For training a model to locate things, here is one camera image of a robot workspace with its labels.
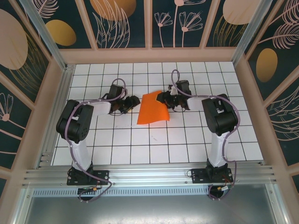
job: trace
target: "metal rail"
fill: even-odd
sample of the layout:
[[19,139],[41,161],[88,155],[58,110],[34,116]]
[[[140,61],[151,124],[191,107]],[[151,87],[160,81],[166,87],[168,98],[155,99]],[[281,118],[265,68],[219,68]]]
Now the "metal rail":
[[[95,170],[109,170],[109,180],[115,187],[153,187],[194,185],[187,176],[192,168],[204,168],[205,163],[147,164],[147,165],[104,165]],[[27,170],[24,188],[61,188],[66,185],[70,166],[45,166]],[[238,162],[236,184],[275,183],[271,166],[259,162]]]

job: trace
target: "gold circle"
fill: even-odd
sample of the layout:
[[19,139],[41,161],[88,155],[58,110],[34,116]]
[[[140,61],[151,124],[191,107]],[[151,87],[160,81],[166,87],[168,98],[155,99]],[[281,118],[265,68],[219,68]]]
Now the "gold circle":
[[26,62],[28,42],[22,25],[8,12],[0,9],[0,64],[12,70]]
[[226,0],[223,5],[223,17],[233,25],[243,25],[250,22],[260,0]]
[[278,58],[274,50],[266,48],[259,54],[256,62],[257,78],[263,82],[268,82],[274,75],[277,68]]
[[51,20],[46,23],[46,27],[55,43],[63,46],[70,46],[76,42],[77,38],[75,31],[66,22],[61,20]]
[[114,2],[119,10],[123,9],[127,17],[131,16],[136,9],[136,0],[90,0],[93,9],[104,19],[111,21],[121,20],[120,17],[117,17],[117,9]]

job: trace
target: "orange fabric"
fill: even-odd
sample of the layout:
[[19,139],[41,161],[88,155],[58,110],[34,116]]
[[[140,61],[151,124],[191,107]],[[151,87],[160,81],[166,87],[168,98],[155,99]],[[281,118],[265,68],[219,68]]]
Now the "orange fabric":
[[156,91],[142,96],[137,121],[138,125],[145,125],[170,119],[167,106],[156,100],[157,95],[161,92],[162,91]]

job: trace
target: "metal bracket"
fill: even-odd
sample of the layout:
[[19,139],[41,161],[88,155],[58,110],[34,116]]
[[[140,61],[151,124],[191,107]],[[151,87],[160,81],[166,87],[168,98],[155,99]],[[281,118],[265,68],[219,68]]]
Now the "metal bracket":
[[[192,178],[192,183],[225,183],[225,179],[222,177],[220,178],[215,177],[212,181],[209,178],[205,168],[191,169],[190,172],[191,172],[190,177]],[[233,175],[230,168],[226,169],[225,176],[230,182],[233,182]]]
[[[95,170],[92,175],[94,175],[98,178],[101,178],[101,179],[109,180],[109,171],[108,170]],[[66,184],[68,186],[108,185],[107,182],[98,181],[94,178],[91,178],[91,180],[88,180],[88,178],[78,179],[78,178],[76,178],[76,173],[75,173],[74,169],[69,170]]]

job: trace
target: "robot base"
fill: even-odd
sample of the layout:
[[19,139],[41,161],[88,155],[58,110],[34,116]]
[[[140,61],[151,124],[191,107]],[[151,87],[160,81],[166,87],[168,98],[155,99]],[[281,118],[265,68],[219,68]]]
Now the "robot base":
[[[93,164],[90,165],[87,172],[93,176],[96,176],[101,179],[109,180],[109,171],[108,170],[93,170]],[[68,186],[81,186],[81,185],[108,185],[107,182],[98,181],[90,176],[87,176],[80,170],[72,167],[68,172],[67,183]]]
[[192,183],[225,183],[223,176],[233,182],[232,171],[227,163],[221,167],[213,167],[207,160],[206,168],[191,169]]

